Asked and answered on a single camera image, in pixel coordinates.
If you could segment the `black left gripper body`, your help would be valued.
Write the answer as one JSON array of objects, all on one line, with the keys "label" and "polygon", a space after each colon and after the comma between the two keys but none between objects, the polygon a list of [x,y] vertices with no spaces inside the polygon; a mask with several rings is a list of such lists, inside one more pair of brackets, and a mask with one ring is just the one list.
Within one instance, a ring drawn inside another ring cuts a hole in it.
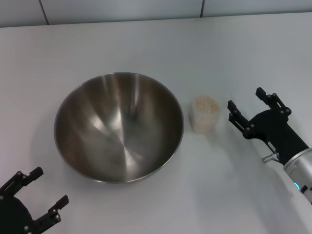
[{"label": "black left gripper body", "polygon": [[1,196],[0,234],[34,233],[34,221],[22,202],[13,196]]}]

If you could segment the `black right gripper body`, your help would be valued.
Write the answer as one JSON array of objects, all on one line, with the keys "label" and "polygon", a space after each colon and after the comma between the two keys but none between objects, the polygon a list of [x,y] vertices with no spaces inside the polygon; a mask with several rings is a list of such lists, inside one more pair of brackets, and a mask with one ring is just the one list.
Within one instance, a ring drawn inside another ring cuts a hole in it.
[{"label": "black right gripper body", "polygon": [[288,125],[291,111],[263,111],[253,117],[249,138],[263,141],[278,160],[285,165],[293,156],[309,148],[300,136]]}]

